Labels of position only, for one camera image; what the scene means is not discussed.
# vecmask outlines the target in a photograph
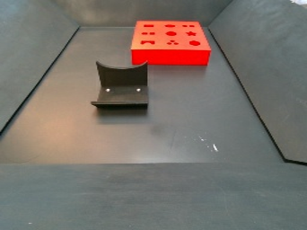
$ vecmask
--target small hole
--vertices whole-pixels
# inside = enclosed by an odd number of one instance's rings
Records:
[[[196,35],[195,32],[191,32],[191,31],[187,32],[187,36],[195,36],[195,35]]]
[[[167,44],[168,44],[168,45],[179,45],[179,43],[175,42],[175,40],[171,40]]]
[[[140,45],[144,45],[144,44],[147,44],[147,43],[150,43],[151,45],[155,45],[155,40],[142,40],[140,41]]]
[[[200,42],[196,41],[196,40],[191,40],[191,41],[190,41],[190,45],[192,45],[192,46],[199,46],[199,45],[200,45]]]
[[[174,32],[174,31],[168,31],[168,32],[167,32],[167,35],[168,35],[168,36],[175,36],[176,34],[178,34],[178,33]]]

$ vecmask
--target circular hole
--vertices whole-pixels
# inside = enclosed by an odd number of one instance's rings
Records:
[[[174,31],[168,31],[168,32],[167,32],[167,35],[168,35],[168,36],[175,36],[176,34],[178,34],[178,33],[174,32]]]
[[[199,45],[200,45],[200,42],[196,41],[196,40],[191,40],[191,41],[190,41],[190,45],[192,45],[192,46],[199,46]]]

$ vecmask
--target gray floor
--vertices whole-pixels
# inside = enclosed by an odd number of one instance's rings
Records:
[[[207,32],[208,66],[151,66],[147,110],[98,110],[95,62],[130,66],[132,28],[82,28],[0,137],[0,163],[281,163]]]
[[[2,229],[302,230],[305,166],[2,165]]]

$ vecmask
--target shape-shaped hole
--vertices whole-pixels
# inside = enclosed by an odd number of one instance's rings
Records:
[[[155,32],[142,32],[142,35],[155,35]]]
[[[199,45],[200,45],[200,42],[196,41],[196,40],[191,40],[191,41],[190,41],[190,45],[192,45],[192,46],[199,46]]]
[[[167,44],[168,45],[179,45],[179,43],[175,40],[171,40]]]
[[[144,44],[147,44],[147,43],[150,43],[151,45],[155,45],[155,40],[142,40],[140,41],[140,45],[144,45]]]
[[[195,32],[191,32],[191,31],[187,32],[187,36],[195,36],[195,35],[196,35]]]
[[[175,36],[176,34],[178,34],[178,33],[174,32],[174,31],[168,31],[168,32],[167,32],[167,35],[168,35],[168,36]]]

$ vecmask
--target red foam block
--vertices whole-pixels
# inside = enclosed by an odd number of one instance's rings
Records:
[[[207,65],[211,47],[199,22],[138,21],[132,64]]]

